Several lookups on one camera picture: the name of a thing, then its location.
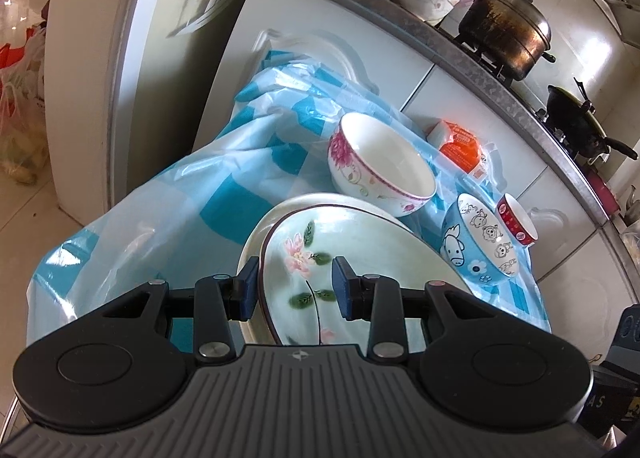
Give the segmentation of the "large plain white plate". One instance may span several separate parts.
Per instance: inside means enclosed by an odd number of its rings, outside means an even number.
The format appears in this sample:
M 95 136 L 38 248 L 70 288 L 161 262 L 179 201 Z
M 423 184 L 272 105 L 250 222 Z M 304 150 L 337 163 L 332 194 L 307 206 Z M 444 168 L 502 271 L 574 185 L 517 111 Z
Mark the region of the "large plain white plate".
M 460 276 L 397 218 L 344 195 L 310 194 L 269 211 L 247 239 L 239 263 L 256 256 L 258 304 L 242 322 L 255 344 L 366 346 L 369 324 L 344 319 L 331 282 L 331 264 L 344 256 L 359 275 L 393 278 L 423 289 L 440 280 L 466 291 Z

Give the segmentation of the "blue cartoon animal bowl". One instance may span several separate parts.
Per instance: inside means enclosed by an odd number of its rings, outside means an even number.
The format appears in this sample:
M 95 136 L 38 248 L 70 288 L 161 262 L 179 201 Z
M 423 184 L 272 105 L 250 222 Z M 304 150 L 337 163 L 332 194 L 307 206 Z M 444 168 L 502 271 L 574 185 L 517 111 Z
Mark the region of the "blue cartoon animal bowl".
M 506 229 L 470 194 L 459 195 L 447 210 L 439 252 L 464 280 L 478 286 L 498 285 L 520 270 Z

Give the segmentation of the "pink floral bowl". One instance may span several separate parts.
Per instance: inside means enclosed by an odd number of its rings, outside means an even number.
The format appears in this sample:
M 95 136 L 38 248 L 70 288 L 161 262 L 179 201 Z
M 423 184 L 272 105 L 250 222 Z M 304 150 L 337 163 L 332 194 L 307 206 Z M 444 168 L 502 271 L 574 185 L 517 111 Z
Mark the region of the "pink floral bowl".
M 330 137 L 328 163 L 337 190 L 395 218 L 420 210 L 436 194 L 435 175 L 420 152 L 368 114 L 344 114 Z

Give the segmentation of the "red and white small bowl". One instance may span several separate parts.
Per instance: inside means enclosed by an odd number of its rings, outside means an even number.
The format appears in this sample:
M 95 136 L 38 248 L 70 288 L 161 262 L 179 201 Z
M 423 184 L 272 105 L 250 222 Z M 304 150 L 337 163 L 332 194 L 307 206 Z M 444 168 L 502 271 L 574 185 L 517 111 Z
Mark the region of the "red and white small bowl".
M 538 240 L 533 220 L 512 195 L 506 192 L 498 200 L 496 212 L 510 237 L 521 247 L 528 248 Z

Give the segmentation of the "white kitchen cabinet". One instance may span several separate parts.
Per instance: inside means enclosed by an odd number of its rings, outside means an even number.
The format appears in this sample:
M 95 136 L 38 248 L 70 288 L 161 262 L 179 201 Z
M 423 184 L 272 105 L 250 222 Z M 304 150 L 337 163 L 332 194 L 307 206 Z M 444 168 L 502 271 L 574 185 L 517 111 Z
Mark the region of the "white kitchen cabinet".
M 620 314 L 637 295 L 617 253 L 620 240 L 551 163 L 552 148 L 523 108 L 505 119 L 454 78 L 383 28 L 330 0 L 245 0 L 196 133 L 208 144 L 228 123 L 233 99 L 267 45 L 299 50 L 335 66 L 347 59 L 361 80 L 429 130 L 445 119 L 496 144 L 506 190 L 535 223 L 533 271 L 551 327 L 585 356 L 604 355 Z

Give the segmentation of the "blue white checked tablecloth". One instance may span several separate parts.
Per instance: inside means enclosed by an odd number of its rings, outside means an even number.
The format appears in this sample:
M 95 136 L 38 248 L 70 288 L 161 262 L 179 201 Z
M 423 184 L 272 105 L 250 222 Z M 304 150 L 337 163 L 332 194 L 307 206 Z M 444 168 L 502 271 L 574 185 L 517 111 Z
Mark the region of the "blue white checked tablecloth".
M 343 114 L 377 118 L 405 137 L 435 175 L 434 198 L 407 226 L 437 241 L 462 192 L 497 199 L 424 140 L 419 127 L 361 85 L 311 58 L 272 51 L 209 144 L 134 190 L 50 251 L 27 289 L 26 339 L 35 342 L 152 278 L 193 285 L 241 265 L 250 233 L 278 204 L 332 187 L 326 155 Z

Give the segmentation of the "orange white plastic package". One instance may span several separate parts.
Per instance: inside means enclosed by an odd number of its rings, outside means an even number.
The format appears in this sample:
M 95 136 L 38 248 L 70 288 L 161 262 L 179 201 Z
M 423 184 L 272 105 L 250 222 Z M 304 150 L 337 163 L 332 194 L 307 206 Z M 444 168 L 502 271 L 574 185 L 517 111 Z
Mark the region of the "orange white plastic package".
M 475 181 L 500 185 L 501 160 L 494 143 L 484 143 L 473 132 L 446 120 L 439 120 L 428 131 L 426 141 Z

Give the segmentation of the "metal kettle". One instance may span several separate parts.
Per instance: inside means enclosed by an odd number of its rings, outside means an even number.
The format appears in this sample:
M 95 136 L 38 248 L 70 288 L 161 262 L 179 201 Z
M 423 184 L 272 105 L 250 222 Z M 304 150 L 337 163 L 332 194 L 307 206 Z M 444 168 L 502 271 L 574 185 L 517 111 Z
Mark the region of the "metal kettle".
M 620 209 L 620 215 L 626 226 L 631 226 L 640 218 L 640 198 L 636 185 L 630 185 L 630 191 L 623 207 Z

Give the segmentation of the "plastic bag on floor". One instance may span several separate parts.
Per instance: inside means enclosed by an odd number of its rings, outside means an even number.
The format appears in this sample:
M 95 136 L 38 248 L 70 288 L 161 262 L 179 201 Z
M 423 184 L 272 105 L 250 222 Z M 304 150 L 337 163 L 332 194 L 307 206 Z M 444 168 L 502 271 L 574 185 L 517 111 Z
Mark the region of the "plastic bag on floor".
M 33 185 L 49 159 L 44 106 L 46 29 L 29 27 L 25 44 L 1 48 L 1 170 Z

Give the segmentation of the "black wok pan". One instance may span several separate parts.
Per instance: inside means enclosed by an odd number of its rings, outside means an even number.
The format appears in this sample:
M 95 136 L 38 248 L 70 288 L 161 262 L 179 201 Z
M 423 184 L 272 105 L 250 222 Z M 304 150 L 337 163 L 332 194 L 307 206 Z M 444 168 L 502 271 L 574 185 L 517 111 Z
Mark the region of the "black wok pan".
M 548 86 L 547 119 L 544 124 L 551 131 L 560 131 L 574 155 L 594 163 L 597 158 L 605 161 L 615 150 L 623 156 L 637 160 L 638 152 L 621 140 L 608 136 L 596 118 L 596 108 L 586 94 L 582 82 L 575 80 L 582 99 L 555 85 Z

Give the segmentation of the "white refrigerator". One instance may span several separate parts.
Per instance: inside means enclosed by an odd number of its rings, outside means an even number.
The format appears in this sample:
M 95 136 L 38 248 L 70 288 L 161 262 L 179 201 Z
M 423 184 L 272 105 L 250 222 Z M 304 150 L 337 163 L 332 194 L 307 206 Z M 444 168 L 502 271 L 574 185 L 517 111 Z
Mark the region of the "white refrigerator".
M 88 224 L 194 145 L 244 0 L 50 0 L 44 89 L 61 209 Z

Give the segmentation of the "brown metal stock pot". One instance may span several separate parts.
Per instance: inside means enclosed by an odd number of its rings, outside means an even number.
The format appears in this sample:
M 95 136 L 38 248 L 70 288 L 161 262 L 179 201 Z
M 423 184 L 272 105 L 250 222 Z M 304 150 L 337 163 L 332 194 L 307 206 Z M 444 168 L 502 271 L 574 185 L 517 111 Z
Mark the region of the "brown metal stock pot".
M 539 59 L 555 62 L 551 27 L 533 0 L 473 0 L 457 40 L 486 57 L 496 77 L 521 81 Z

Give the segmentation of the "grey speckled countertop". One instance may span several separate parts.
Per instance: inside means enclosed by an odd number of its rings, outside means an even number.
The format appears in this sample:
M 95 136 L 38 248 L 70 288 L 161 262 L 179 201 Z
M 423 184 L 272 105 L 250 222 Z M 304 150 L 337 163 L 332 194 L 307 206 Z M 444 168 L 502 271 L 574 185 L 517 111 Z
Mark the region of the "grey speckled countertop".
M 435 28 L 420 20 L 389 0 L 330 0 L 346 7 L 394 36 L 400 42 L 442 68 L 451 77 L 466 86 L 498 117 L 514 129 L 533 148 L 534 152 L 550 166 L 556 176 L 582 205 L 624 270 L 631 287 L 639 289 L 639 271 L 634 265 L 615 225 L 605 215 L 596 193 L 588 184 L 576 163 L 560 147 L 560 144 L 534 118 L 500 82 L 491 77 L 469 54 L 454 45 Z

